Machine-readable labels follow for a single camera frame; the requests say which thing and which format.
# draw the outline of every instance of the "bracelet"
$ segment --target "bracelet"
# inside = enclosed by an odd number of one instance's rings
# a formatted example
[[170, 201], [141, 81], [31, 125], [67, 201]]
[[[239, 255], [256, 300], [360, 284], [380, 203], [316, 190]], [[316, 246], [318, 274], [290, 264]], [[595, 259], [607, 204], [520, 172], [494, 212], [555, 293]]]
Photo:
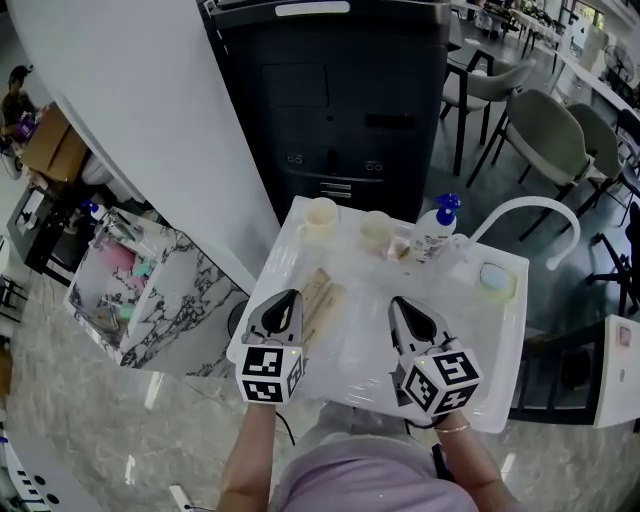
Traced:
[[462, 432], [463, 430], [467, 430], [469, 428], [469, 422], [467, 422], [466, 425], [462, 425], [461, 427], [457, 427], [457, 428], [438, 428], [435, 427], [433, 430], [435, 430], [436, 432], [438, 432], [438, 434], [455, 434], [456, 432]]

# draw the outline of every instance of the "person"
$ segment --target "person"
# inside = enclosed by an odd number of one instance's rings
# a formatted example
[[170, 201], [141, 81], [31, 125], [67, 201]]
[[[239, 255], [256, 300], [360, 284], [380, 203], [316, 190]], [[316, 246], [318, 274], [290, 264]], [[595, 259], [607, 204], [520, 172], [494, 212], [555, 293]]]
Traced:
[[[275, 427], [275, 406], [249, 404], [222, 473], [218, 512], [524, 511], [459, 411], [435, 426], [438, 461], [400, 418], [328, 402], [293, 448], [269, 503]], [[438, 462], [448, 480], [438, 478]]]
[[22, 114], [24, 112], [35, 114], [38, 111], [27, 92], [22, 90], [24, 79], [29, 73], [31, 71], [26, 66], [17, 66], [9, 75], [9, 92], [2, 100], [4, 117], [2, 135], [15, 136], [18, 133], [18, 123]]

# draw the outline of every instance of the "white sink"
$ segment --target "white sink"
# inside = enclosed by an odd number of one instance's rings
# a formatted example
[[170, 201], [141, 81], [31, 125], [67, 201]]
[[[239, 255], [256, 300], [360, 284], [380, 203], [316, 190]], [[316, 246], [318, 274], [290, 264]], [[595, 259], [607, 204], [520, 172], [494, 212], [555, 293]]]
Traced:
[[[340, 207], [340, 230], [333, 240], [324, 246], [301, 241], [298, 228], [308, 201], [294, 200], [227, 357], [232, 362], [239, 359], [241, 335], [257, 305], [283, 289], [302, 289], [314, 269], [321, 267], [345, 286], [346, 298], [334, 324], [307, 353], [301, 393], [427, 423], [415, 404], [398, 407], [389, 375], [397, 366], [398, 353], [391, 342], [388, 308], [391, 299], [401, 295], [442, 314], [452, 335], [474, 350], [485, 379], [465, 413], [475, 429], [500, 432], [507, 420], [524, 339], [528, 260], [475, 244], [467, 263], [456, 266], [446, 280], [428, 284], [421, 268], [382, 261], [357, 249], [364, 212]], [[413, 225], [395, 222], [395, 235], [407, 237]], [[488, 300], [476, 288], [484, 262], [517, 277], [515, 295], [508, 302]]]

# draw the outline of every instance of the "marble floor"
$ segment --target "marble floor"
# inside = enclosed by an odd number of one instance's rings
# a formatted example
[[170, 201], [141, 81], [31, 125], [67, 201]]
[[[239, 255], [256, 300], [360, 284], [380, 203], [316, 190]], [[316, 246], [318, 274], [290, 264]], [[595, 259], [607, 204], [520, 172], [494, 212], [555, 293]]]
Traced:
[[[500, 51], [515, 54], [517, 40], [508, 38], [506, 50]], [[469, 57], [473, 48], [458, 53], [464, 52], [466, 55], [457, 58]], [[545, 56], [540, 57], [544, 68]], [[545, 76], [550, 73], [547, 68]], [[537, 86], [544, 85], [540, 75], [535, 75]], [[491, 126], [500, 115], [498, 108], [494, 110]], [[524, 165], [513, 150], [505, 148], [498, 165], [485, 169], [467, 191], [463, 180], [478, 157], [474, 137], [477, 139], [480, 117], [469, 118], [463, 176], [457, 179], [450, 171], [454, 123], [452, 114], [439, 130], [425, 195], [432, 199], [441, 192], [459, 191], [463, 199], [459, 229], [469, 233], [505, 198], [524, 195], [517, 185]], [[534, 176], [523, 186], [526, 193], [552, 193]], [[573, 208], [582, 192], [576, 193], [569, 198]], [[566, 243], [565, 238], [557, 238], [558, 219], [550, 218], [527, 242], [517, 242], [517, 235], [536, 213], [514, 213], [484, 239], [531, 259], [530, 326], [565, 332], [615, 310], [613, 285], [587, 289], [582, 281], [593, 269], [608, 271], [611, 267], [601, 248], [588, 247], [589, 237], [597, 230], [606, 230], [619, 250], [625, 247], [622, 230], [614, 227], [621, 208], [603, 200], [587, 213], [581, 221], [581, 245], [555, 273], [547, 272], [543, 261], [550, 251]], [[8, 428], [48, 440], [105, 511], [175, 511], [168, 490], [174, 483], [180, 483], [196, 504], [215, 507], [220, 474], [245, 409], [235, 382], [179, 380], [120, 368], [62, 308], [63, 287], [35, 274], [29, 287], [30, 300], [12, 339], [14, 374]], [[549, 290], [553, 291], [550, 304]], [[318, 401], [297, 396], [281, 408], [294, 436], [302, 436], [313, 425], [320, 406]], [[413, 434], [427, 446], [433, 443], [431, 432], [414, 430]], [[640, 475], [640, 436], [631, 433], [629, 424], [594, 430], [510, 421], [502, 433], [482, 438], [509, 488], [530, 510], [538, 512], [614, 512]], [[276, 479], [289, 448], [285, 427], [279, 422]]]

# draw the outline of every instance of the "faucet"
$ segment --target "faucet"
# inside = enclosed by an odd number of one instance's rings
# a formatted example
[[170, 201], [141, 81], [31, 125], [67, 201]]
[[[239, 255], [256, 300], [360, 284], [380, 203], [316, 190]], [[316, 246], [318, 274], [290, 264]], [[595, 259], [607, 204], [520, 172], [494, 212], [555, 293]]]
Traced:
[[118, 228], [120, 233], [122, 233], [122, 236], [131, 242], [138, 243], [142, 240], [142, 228], [140, 226], [131, 224], [131, 222], [125, 219], [118, 212], [110, 211], [107, 213], [107, 222], [102, 226], [93, 241], [93, 247], [99, 247], [102, 240], [108, 236], [108, 231], [114, 227]]
[[451, 237], [450, 243], [447, 245], [446, 249], [440, 253], [436, 260], [438, 272], [448, 272], [455, 267], [460, 260], [466, 261], [466, 255], [473, 247], [473, 244], [478, 241], [478, 239], [485, 234], [485, 232], [493, 225], [493, 223], [509, 210], [513, 210], [515, 208], [521, 208], [523, 206], [542, 206], [544, 208], [551, 208], [552, 210], [557, 211], [564, 215], [571, 225], [573, 226], [573, 238], [569, 243], [569, 246], [556, 256], [552, 256], [547, 260], [547, 268], [549, 270], [555, 270], [560, 265], [560, 262], [575, 249], [576, 245], [578, 245], [578, 241], [580, 240], [580, 224], [578, 222], [578, 218], [575, 214], [567, 208], [562, 203], [549, 199], [547, 197], [540, 196], [526, 196], [519, 197], [517, 199], [512, 199], [511, 201], [507, 201], [506, 203], [502, 203], [498, 206], [491, 214], [485, 219], [485, 221], [480, 224], [480, 227], [476, 229], [475, 233], [471, 235], [470, 238], [467, 238], [465, 235], [460, 233], [455, 234]]

